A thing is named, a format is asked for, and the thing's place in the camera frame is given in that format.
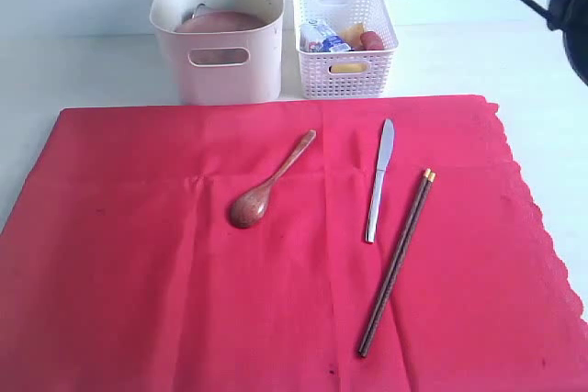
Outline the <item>cream plastic bin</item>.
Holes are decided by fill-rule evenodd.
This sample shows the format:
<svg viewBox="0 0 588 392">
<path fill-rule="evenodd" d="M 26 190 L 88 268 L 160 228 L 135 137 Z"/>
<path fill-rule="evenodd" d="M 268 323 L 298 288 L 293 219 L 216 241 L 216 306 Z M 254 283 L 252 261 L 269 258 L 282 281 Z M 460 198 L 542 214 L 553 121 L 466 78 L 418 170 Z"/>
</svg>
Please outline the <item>cream plastic bin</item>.
<svg viewBox="0 0 588 392">
<path fill-rule="evenodd" d="M 266 24 L 250 31 L 177 33 L 187 13 L 199 4 L 216 11 L 259 17 Z M 281 90 L 284 0 L 153 0 L 150 21 L 182 101 L 190 105 L 240 105 L 272 101 Z M 242 49 L 238 64 L 193 64 L 192 50 Z"/>
</svg>

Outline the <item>silver table knife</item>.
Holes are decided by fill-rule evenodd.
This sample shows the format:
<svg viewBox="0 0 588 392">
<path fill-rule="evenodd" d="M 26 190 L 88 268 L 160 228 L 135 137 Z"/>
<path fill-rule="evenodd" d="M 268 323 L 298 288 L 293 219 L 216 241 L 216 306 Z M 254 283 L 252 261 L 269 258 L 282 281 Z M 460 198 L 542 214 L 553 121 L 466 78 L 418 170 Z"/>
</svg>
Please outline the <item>silver table knife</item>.
<svg viewBox="0 0 588 392">
<path fill-rule="evenodd" d="M 393 123 L 387 118 L 383 123 L 381 131 L 376 172 L 367 216 L 367 228 L 365 233 L 365 240 L 367 243 L 374 243 L 376 239 L 383 183 L 393 152 L 394 137 L 395 129 Z"/>
</svg>

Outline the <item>blue white milk carton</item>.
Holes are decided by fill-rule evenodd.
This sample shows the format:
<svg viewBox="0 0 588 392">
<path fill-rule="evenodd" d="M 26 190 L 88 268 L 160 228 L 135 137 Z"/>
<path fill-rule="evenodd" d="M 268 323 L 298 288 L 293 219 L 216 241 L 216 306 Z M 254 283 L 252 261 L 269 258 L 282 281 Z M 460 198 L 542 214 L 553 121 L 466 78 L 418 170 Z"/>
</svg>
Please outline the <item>blue white milk carton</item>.
<svg viewBox="0 0 588 392">
<path fill-rule="evenodd" d="M 300 26 L 300 50 L 308 53 L 342 53 L 352 48 L 323 20 L 309 20 Z"/>
</svg>

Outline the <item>stainless steel cup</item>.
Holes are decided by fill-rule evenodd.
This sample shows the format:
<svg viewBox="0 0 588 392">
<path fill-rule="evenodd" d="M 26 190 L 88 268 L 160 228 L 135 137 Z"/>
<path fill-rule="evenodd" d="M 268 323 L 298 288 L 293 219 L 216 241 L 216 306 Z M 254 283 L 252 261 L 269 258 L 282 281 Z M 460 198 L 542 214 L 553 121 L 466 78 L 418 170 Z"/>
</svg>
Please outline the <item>stainless steel cup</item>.
<svg viewBox="0 0 588 392">
<path fill-rule="evenodd" d="M 196 6 L 192 11 L 189 11 L 187 13 L 187 18 L 193 19 L 193 18 L 196 18 L 199 16 L 203 16 L 203 15 L 207 14 L 208 12 L 209 12 L 208 7 L 205 4 L 201 3 L 198 6 Z"/>
</svg>

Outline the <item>yellow orange fruit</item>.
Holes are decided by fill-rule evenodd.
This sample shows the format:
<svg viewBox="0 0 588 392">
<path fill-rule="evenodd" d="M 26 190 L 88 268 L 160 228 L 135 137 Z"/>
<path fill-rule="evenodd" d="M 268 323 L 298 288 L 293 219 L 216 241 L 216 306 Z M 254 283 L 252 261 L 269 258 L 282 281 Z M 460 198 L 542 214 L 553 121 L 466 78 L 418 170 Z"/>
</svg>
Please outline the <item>yellow orange fruit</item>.
<svg viewBox="0 0 588 392">
<path fill-rule="evenodd" d="M 352 74 L 363 73 L 368 69 L 368 65 L 364 63 L 337 63 L 330 67 L 332 74 Z"/>
</svg>

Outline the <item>dark wooden chopstick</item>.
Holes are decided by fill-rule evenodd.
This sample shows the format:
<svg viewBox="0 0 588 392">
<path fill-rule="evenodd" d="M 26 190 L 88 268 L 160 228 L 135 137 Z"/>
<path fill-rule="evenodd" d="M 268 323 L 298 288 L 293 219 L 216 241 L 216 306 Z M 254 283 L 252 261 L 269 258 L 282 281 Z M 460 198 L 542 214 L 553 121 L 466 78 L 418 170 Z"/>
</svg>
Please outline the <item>dark wooden chopstick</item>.
<svg viewBox="0 0 588 392">
<path fill-rule="evenodd" d="M 417 208 L 417 211 L 416 211 L 415 217 L 414 217 L 414 219 L 413 219 L 413 224 L 412 224 L 412 226 L 410 227 L 410 230 L 409 230 L 409 236 L 406 238 L 406 241 L 405 241 L 405 243 L 404 243 L 404 248 L 402 249 L 402 254 L 401 254 L 400 265 L 399 265 L 399 267 L 398 267 L 398 269 L 397 269 L 398 273 L 396 274 L 396 277 L 395 277 L 395 280 L 394 280 L 394 283 L 393 283 L 393 286 L 392 286 L 392 288 L 393 288 L 393 287 L 394 287 L 394 285 L 395 285 L 396 279 L 397 279 L 397 277 L 398 277 L 398 274 L 399 274 L 399 272 L 400 272 L 400 270 L 401 270 L 401 267 L 402 267 L 402 265 L 403 265 L 403 262 L 404 262 L 404 259 L 405 259 L 406 253 L 407 253 L 408 246 L 409 246 L 409 244 L 410 244 L 410 242 L 411 242 L 411 239 L 412 239 L 412 237 L 413 237 L 414 231 L 415 231 L 415 229 L 416 229 L 416 225 L 417 225 L 418 219 L 419 219 L 419 217 L 420 217 L 420 215 L 421 215 L 421 212 L 422 212 L 422 210 L 423 210 L 424 202 L 425 202 L 425 200 L 426 200 L 426 198 L 427 198 L 427 196 L 428 196 L 428 193 L 429 193 L 429 191 L 430 191 L 430 187 L 431 187 L 432 183 L 434 182 L 434 180 L 435 180 L 435 172 L 433 172 L 433 171 L 432 171 L 432 174 L 431 174 L 431 175 L 430 175 L 430 177 L 428 178 L 428 182 L 426 183 L 426 186 L 425 186 L 425 188 L 424 188 L 424 192 L 423 192 L 423 194 L 422 194 L 422 197 L 421 197 L 421 200 L 420 200 L 419 206 L 418 206 L 418 208 Z"/>
<path fill-rule="evenodd" d="M 424 171 L 421 182 L 418 186 L 417 191 L 415 192 L 413 203 L 412 203 L 411 208 L 409 210 L 409 213 L 406 217 L 405 224 L 404 224 L 403 230 L 401 232 L 399 241 L 398 241 L 397 246 L 395 248 L 394 254 L 391 257 L 389 268 L 387 270 L 387 273 L 386 273 L 386 275 L 383 279 L 382 285 L 380 287 L 378 297 L 376 300 L 376 304 L 372 310 L 366 331 L 364 332 L 364 335 L 362 337 L 362 341 L 361 341 L 359 348 L 358 348 L 358 351 L 357 351 L 361 358 L 366 358 L 368 355 L 369 348 L 370 348 L 370 346 L 373 342 L 374 336 L 377 332 L 377 328 L 378 328 L 379 322 L 381 321 L 381 317 L 383 315 L 383 311 L 385 309 L 386 303 L 390 299 L 391 289 L 392 289 L 396 274 L 398 273 L 397 269 L 400 265 L 402 249 L 404 248 L 404 243 L 406 241 L 406 238 L 409 236 L 410 227 L 413 224 L 413 219 L 415 217 L 415 214 L 416 214 L 417 208 L 419 206 L 422 194 L 424 192 L 424 188 L 425 188 L 426 183 L 428 182 L 428 178 L 430 177 L 431 174 L 432 174 L 432 171 L 430 168 L 427 168 Z"/>
</svg>

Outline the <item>red table cloth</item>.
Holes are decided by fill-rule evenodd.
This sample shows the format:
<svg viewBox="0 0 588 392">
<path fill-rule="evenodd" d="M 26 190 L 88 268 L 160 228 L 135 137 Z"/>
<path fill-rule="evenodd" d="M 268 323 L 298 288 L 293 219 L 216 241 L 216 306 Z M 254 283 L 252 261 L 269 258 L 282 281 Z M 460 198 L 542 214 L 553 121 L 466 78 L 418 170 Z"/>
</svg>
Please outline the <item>red table cloth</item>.
<svg viewBox="0 0 588 392">
<path fill-rule="evenodd" d="M 582 302 L 496 112 L 476 95 L 63 110 L 1 234 L 1 388 L 584 391 Z M 235 228 L 232 203 L 311 129 Z"/>
</svg>

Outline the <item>yellow cheese wedge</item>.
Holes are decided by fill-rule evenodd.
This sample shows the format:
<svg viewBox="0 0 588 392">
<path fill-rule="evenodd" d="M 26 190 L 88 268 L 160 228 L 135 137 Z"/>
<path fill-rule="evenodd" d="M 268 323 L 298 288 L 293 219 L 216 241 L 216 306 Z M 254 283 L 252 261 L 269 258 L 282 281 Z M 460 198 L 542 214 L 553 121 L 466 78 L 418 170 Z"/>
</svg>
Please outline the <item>yellow cheese wedge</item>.
<svg viewBox="0 0 588 392">
<path fill-rule="evenodd" d="M 362 23 L 355 23 L 354 25 L 341 30 L 339 36 L 352 48 L 352 50 L 363 50 L 364 46 L 361 41 L 361 36 L 365 32 Z"/>
</svg>

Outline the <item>brown wooden plate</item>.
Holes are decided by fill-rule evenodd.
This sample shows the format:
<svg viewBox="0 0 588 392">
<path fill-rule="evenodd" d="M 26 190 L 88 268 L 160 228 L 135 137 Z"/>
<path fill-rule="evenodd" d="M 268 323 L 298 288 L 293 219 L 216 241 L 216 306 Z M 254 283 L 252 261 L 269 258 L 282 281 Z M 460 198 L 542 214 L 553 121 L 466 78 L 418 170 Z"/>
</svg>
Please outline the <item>brown wooden plate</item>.
<svg viewBox="0 0 588 392">
<path fill-rule="evenodd" d="M 262 28 L 266 23 L 259 17 L 233 11 L 209 9 L 203 16 L 186 19 L 175 31 L 177 33 L 227 33 L 250 31 Z M 248 54 L 242 49 L 192 50 L 190 61 L 195 65 L 212 66 L 246 62 Z"/>
</svg>

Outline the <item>white perforated plastic basket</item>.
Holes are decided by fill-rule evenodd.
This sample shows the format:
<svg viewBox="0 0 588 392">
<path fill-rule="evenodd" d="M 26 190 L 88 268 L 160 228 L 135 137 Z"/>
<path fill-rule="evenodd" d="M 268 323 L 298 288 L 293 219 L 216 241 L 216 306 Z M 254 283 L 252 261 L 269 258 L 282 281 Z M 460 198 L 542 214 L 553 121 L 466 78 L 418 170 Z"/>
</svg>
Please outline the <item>white perforated plastic basket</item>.
<svg viewBox="0 0 588 392">
<path fill-rule="evenodd" d="M 309 99 L 377 97 L 388 81 L 398 39 L 384 0 L 293 0 L 295 48 L 299 55 L 302 91 Z M 300 26 L 323 20 L 338 35 L 355 23 L 375 31 L 385 50 L 352 50 L 344 53 L 308 53 L 300 50 Z M 363 73 L 332 74 L 337 63 L 364 63 Z"/>
</svg>

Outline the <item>red sausage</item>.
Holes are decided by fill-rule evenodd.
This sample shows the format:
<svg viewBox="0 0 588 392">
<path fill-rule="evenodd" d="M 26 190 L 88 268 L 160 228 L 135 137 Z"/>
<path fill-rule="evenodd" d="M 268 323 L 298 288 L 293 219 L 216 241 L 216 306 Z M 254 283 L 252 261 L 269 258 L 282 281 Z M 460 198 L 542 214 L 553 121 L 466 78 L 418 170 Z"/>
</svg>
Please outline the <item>red sausage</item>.
<svg viewBox="0 0 588 392">
<path fill-rule="evenodd" d="M 363 50 L 385 50 L 381 37 L 375 31 L 365 31 L 359 38 Z"/>
</svg>

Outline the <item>wooden spoon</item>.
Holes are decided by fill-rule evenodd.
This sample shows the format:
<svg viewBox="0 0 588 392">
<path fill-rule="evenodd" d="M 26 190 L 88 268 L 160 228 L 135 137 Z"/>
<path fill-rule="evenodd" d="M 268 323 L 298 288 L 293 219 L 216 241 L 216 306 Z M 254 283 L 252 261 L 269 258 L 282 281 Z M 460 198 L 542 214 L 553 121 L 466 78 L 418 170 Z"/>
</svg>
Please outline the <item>wooden spoon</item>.
<svg viewBox="0 0 588 392">
<path fill-rule="evenodd" d="M 299 141 L 289 157 L 262 184 L 239 196 L 231 205 L 229 218 L 237 229 L 249 229 L 266 214 L 270 196 L 277 181 L 293 166 L 300 156 L 311 146 L 317 136 L 315 129 L 309 130 Z"/>
</svg>

